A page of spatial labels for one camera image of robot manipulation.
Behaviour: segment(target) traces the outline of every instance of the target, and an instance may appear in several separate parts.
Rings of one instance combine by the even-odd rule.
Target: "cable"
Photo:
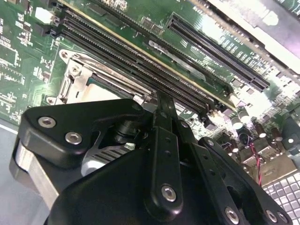
[[[258,185],[262,186],[261,161],[259,159],[259,155],[257,154],[257,152],[255,150],[254,144],[250,143],[249,146],[250,146],[250,149],[251,149],[253,155],[256,158]]]

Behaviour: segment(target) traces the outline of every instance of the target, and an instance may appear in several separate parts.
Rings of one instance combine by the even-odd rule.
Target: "green circuit board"
[[[84,17],[106,28],[128,42],[132,43],[139,49],[147,52],[149,55],[155,57],[164,64],[176,69],[180,68],[174,65],[169,57],[160,53],[159,51],[149,48],[147,39],[136,30],[126,26],[125,24],[116,25],[108,17],[97,12],[95,4],[91,4],[89,0],[60,0],[61,3],[68,5],[73,10],[77,11]],[[234,89],[234,93],[241,100],[242,104],[250,106],[253,112],[252,116],[258,117],[259,121],[265,124],[266,129],[273,126],[279,126],[282,116],[288,112],[287,106],[290,108],[298,104],[295,100],[298,96],[299,86],[291,82],[289,79],[279,79],[276,77],[279,70],[271,66],[267,61],[263,60],[258,54],[244,45],[238,38],[236,38],[229,31],[224,30],[207,14],[201,11],[196,6],[193,6],[189,1],[185,0],[151,0],[151,1],[135,1],[135,0],[104,0],[106,4],[117,9],[120,13],[131,18],[135,23],[143,26],[148,31],[155,33],[158,38],[171,44],[174,48],[188,56],[192,61],[197,62],[201,67],[207,71],[212,72],[215,76],[223,81],[230,83]],[[283,1],[284,6],[287,6],[291,1]],[[173,14],[179,15],[184,20],[188,21],[193,28],[210,37],[222,48],[226,49],[234,55],[240,62],[246,64],[261,77],[270,83],[269,88],[265,89],[263,93],[254,91],[254,94],[247,85],[240,85],[239,80],[236,79],[228,70],[222,65],[217,64],[214,60],[207,57],[200,49],[185,42],[185,40],[169,30],[167,25]],[[218,97],[223,97],[217,86],[214,90],[207,88],[210,93],[216,94]],[[183,118],[189,120],[191,118],[193,123],[190,123],[194,134],[212,136],[221,133],[222,130],[228,130],[229,126],[219,126],[218,130],[208,131],[197,123],[196,116],[189,110],[185,110]]]
[[[28,107],[46,105],[45,98],[47,96],[55,97],[58,95],[66,68],[65,62],[58,57],[59,50],[68,49],[83,52],[80,47],[66,39],[42,37],[34,31],[33,25],[40,23],[34,16],[35,10],[36,7],[45,8],[42,2],[32,0],[30,2],[30,11],[26,12],[22,1],[14,4],[6,0],[0,0],[0,117],[17,125],[20,122],[21,114]],[[98,24],[124,38],[170,68],[182,74],[185,73],[168,56],[145,45],[143,35],[128,26],[116,25],[107,20],[105,16],[100,16],[91,10],[88,0],[61,2],[70,5],[87,18],[97,21]],[[260,107],[255,101],[261,96],[264,97],[270,104],[266,107],[265,115],[269,118],[274,114],[277,115],[277,117],[268,122],[270,126],[272,126],[273,122],[278,124],[279,119],[275,118],[280,118],[281,115],[287,112],[283,105],[291,105],[290,107],[293,108],[298,103],[296,101],[293,102],[296,87],[289,80],[282,81],[277,79],[278,70],[275,67],[271,67],[267,62],[263,61],[236,37],[222,29],[209,16],[188,1],[116,0],[107,2],[227,83],[232,81],[233,76],[226,69],[206,57],[199,49],[185,43],[181,37],[166,28],[172,13],[176,13],[189,21],[196,30],[214,39],[240,61],[261,74],[262,77],[270,82],[270,87],[264,93],[257,92],[255,95],[250,95],[248,93],[249,88],[246,90],[245,87],[235,86],[234,83],[232,83],[232,86],[235,94],[239,96],[241,101],[252,104],[254,108]],[[146,19],[151,22],[151,29],[149,28],[149,23],[145,22]],[[203,79],[197,77],[189,78],[197,81],[201,87],[214,96],[228,102],[228,96],[223,95],[223,90],[218,84],[207,84]],[[195,118],[195,115],[189,110],[184,110],[181,116],[187,120]],[[268,117],[262,118],[264,119],[263,122],[267,122],[269,120]],[[204,130],[196,120],[191,126],[199,135],[212,134],[210,131]]]
[[[180,67],[176,66],[169,57],[161,54],[159,51],[149,48],[146,43],[147,41],[142,34],[124,24],[116,25],[115,23],[112,23],[107,15],[99,15],[99,13],[96,13],[95,5],[91,4],[89,0],[60,0],[60,2],[67,4],[78,12],[81,12],[83,15],[90,17],[94,21],[97,21],[107,29],[133,43],[138,48],[143,49],[153,57],[159,59],[161,62],[180,71]],[[215,76],[226,82],[230,82],[233,79],[232,74],[228,70],[224,69],[221,65],[217,64],[214,60],[206,56],[200,49],[187,43],[182,37],[167,28],[172,14],[175,13],[188,21],[193,25],[195,30],[202,32],[206,36],[213,39],[221,47],[236,56],[236,58],[241,62],[245,63],[262,77],[264,77],[268,82],[271,83],[272,77],[279,73],[275,67],[272,67],[268,62],[262,60],[259,55],[252,52],[230,32],[222,29],[213,19],[211,19],[197,7],[193,6],[189,1],[106,0],[104,2],[112,7],[115,7],[120,12],[130,17],[133,21],[143,26],[145,29],[153,32],[159,38],[163,39],[177,50],[185,54],[187,57],[191,58],[192,61],[196,62],[199,66],[203,67],[208,72],[213,73]],[[188,76],[191,80],[195,79],[191,75],[185,76]],[[222,98],[222,100],[226,101],[226,98],[222,97],[222,91],[217,85],[215,85],[214,90],[212,90],[208,85],[205,85],[203,80],[196,79],[195,81],[202,85],[210,93],[215,94],[219,98]]]

